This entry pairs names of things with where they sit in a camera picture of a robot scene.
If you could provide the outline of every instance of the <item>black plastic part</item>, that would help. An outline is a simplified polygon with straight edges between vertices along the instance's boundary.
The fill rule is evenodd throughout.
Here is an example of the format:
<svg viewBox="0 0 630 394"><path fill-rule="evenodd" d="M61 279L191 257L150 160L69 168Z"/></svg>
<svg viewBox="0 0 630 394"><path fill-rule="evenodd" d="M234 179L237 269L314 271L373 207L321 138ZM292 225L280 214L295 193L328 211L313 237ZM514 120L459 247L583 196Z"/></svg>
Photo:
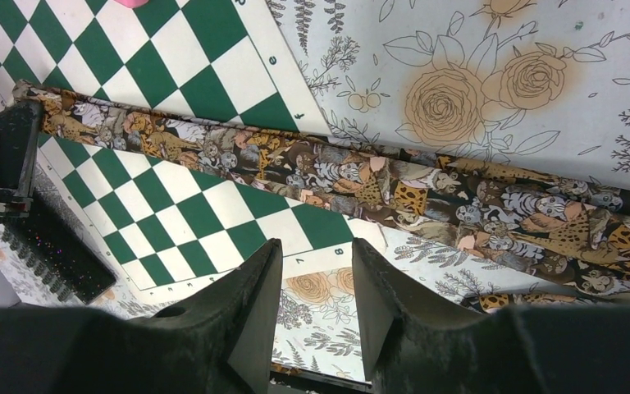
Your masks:
<svg viewBox="0 0 630 394"><path fill-rule="evenodd" d="M478 314L414 281L365 240L353 248L363 364L375 393L630 392L630 305Z"/></svg>
<svg viewBox="0 0 630 394"><path fill-rule="evenodd" d="M270 240L152 318L0 309L0 392L267 393L281 270Z"/></svg>

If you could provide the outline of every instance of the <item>fern drawing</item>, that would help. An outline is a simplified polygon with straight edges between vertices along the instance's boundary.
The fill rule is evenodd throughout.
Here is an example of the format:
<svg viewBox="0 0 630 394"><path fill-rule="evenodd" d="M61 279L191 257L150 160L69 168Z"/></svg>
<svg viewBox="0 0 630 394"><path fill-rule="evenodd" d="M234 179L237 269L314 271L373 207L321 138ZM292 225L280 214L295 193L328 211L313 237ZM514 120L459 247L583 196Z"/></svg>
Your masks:
<svg viewBox="0 0 630 394"><path fill-rule="evenodd" d="M330 30L334 31L335 34L339 34L344 27L343 18L346 5L342 3L342 0L325 0L325 2L332 5L331 8L325 8L325 12L332 15L327 24L330 26Z"/></svg>
<svg viewBox="0 0 630 394"><path fill-rule="evenodd" d="M281 22L279 20L284 14L280 11L284 11L286 6L281 4L279 1L285 2L286 0L267 0L267 7L269 7L269 11L272 12L276 25L281 26Z"/></svg>
<svg viewBox="0 0 630 394"><path fill-rule="evenodd" d="M308 32L310 31L310 22L313 21L313 19L311 18L311 16L313 15L313 11L311 10L315 7L315 3L310 2L309 0L294 0L294 2L297 4L297 6L295 7L295 29L298 31L300 47L307 55Z"/></svg>

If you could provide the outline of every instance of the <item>leaf drawing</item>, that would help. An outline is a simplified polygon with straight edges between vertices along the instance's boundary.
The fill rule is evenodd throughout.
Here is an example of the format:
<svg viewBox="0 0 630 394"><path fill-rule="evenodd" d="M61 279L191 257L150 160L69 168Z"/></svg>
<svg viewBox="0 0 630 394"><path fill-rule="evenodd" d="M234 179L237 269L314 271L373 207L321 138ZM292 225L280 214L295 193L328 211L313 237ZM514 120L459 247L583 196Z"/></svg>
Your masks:
<svg viewBox="0 0 630 394"><path fill-rule="evenodd" d="M506 129L509 129L510 127L516 126L518 123L523 121L523 118L525 117L526 113L527 111L525 109L519 109L513 114L512 117L510 117L506 121L506 123L501 125L501 128L499 130L506 130Z"/></svg>
<svg viewBox="0 0 630 394"><path fill-rule="evenodd" d="M310 11L315 7L315 3L309 0L294 0L297 4L295 7L295 24L298 31L298 39L300 47L303 52L308 54L308 32L310 31L310 22L313 21L311 16L313 12Z"/></svg>
<svg viewBox="0 0 630 394"><path fill-rule="evenodd" d="M450 63L460 66L465 61L463 45L448 35L439 35L431 62L437 69L451 68Z"/></svg>
<svg viewBox="0 0 630 394"><path fill-rule="evenodd" d="M496 53L499 50L499 37L492 34L484 39L470 55L467 69L479 80L484 81L496 69Z"/></svg>
<svg viewBox="0 0 630 394"><path fill-rule="evenodd" d="M427 53L433 53L433 39L427 32L417 30L417 44Z"/></svg>
<svg viewBox="0 0 630 394"><path fill-rule="evenodd" d="M332 7L325 7L325 12L332 15L332 17L327 21L327 24L330 26L330 30L334 31L335 34L341 33L344 28L344 9L346 5L341 2L342 0L325 0L328 4L331 4Z"/></svg>
<svg viewBox="0 0 630 394"><path fill-rule="evenodd" d="M610 31L608 34L603 35L602 39L600 39L600 43L598 44L600 45L600 48L604 48L608 46L609 43L612 41L613 37L614 37L614 30Z"/></svg>
<svg viewBox="0 0 630 394"><path fill-rule="evenodd" d="M582 156L582 155L584 155L584 154L588 154L588 153L590 153L590 152L592 152L592 151L594 151L594 150L598 149L598 148L599 148L599 147L601 147L601 146L602 146L602 145L596 145L596 146L590 147L590 148L588 148L588 149L586 149L586 150L584 150L584 151L582 151L582 152L579 152L579 153L578 153L578 156Z"/></svg>
<svg viewBox="0 0 630 394"><path fill-rule="evenodd" d="M561 133L561 131L542 131L540 134L533 135L520 143L514 153L526 155L540 152L544 148L552 145L557 137L559 137L559 133Z"/></svg>
<svg viewBox="0 0 630 394"><path fill-rule="evenodd" d="M543 52L551 56L556 56L556 48L543 43L535 43L535 45Z"/></svg>
<svg viewBox="0 0 630 394"><path fill-rule="evenodd" d="M581 63L604 62L605 54L598 48L583 47L573 53L573 60Z"/></svg>
<svg viewBox="0 0 630 394"><path fill-rule="evenodd" d="M415 144L422 143L422 139L419 138L417 133L414 131L414 127L411 123L404 123L402 126L397 127L395 133L409 142L414 142Z"/></svg>
<svg viewBox="0 0 630 394"><path fill-rule="evenodd" d="M617 85L630 85L630 78L614 78L612 81Z"/></svg>
<svg viewBox="0 0 630 394"><path fill-rule="evenodd" d="M379 22L383 22L392 12L392 8L395 6L395 0L385 0L381 6L380 17L378 18Z"/></svg>
<svg viewBox="0 0 630 394"><path fill-rule="evenodd" d="M450 23L448 24L448 35L456 35L460 28L463 27L463 23L465 22L465 15L462 12L456 11L453 14L453 17L450 18Z"/></svg>
<svg viewBox="0 0 630 394"><path fill-rule="evenodd" d="M286 9L286 6L281 4L279 1L285 2L286 0L267 0L267 7L269 7L269 11L272 12L272 17L274 18L277 26L281 26L281 22L279 20L284 15L280 13L280 11L284 11Z"/></svg>
<svg viewBox="0 0 630 394"><path fill-rule="evenodd" d="M425 66L432 60L431 54L419 46L415 35L393 39L383 44L383 48L395 60L408 66Z"/></svg>

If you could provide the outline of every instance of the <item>patterned fabric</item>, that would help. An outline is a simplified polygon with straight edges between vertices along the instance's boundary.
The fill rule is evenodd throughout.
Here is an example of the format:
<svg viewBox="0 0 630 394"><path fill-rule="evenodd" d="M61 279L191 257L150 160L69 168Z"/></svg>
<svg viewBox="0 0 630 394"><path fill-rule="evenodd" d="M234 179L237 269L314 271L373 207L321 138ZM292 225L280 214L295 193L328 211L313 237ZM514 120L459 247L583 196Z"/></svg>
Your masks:
<svg viewBox="0 0 630 394"><path fill-rule="evenodd" d="M326 131L267 6L242 3L161 0L131 10L0 0L0 94L27 79L184 115Z"/></svg>
<svg viewBox="0 0 630 394"><path fill-rule="evenodd" d="M21 84L15 96L43 103L43 130L49 134L259 185L574 286L585 295L618 298L614 288L630 288L630 217L531 184L342 149L288 132L204 122L201 132L191 135L187 129L193 123L181 118L57 89ZM103 120L94 125L79 115L91 112Z"/></svg>

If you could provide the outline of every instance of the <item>floral backdrop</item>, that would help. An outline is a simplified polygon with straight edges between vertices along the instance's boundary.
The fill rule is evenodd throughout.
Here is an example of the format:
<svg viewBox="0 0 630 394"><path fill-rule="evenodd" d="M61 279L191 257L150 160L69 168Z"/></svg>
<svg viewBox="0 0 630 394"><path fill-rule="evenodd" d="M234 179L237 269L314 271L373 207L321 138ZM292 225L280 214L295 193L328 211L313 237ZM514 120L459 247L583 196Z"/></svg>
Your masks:
<svg viewBox="0 0 630 394"><path fill-rule="evenodd" d="M630 0L269 0L334 136L630 189Z"/></svg>

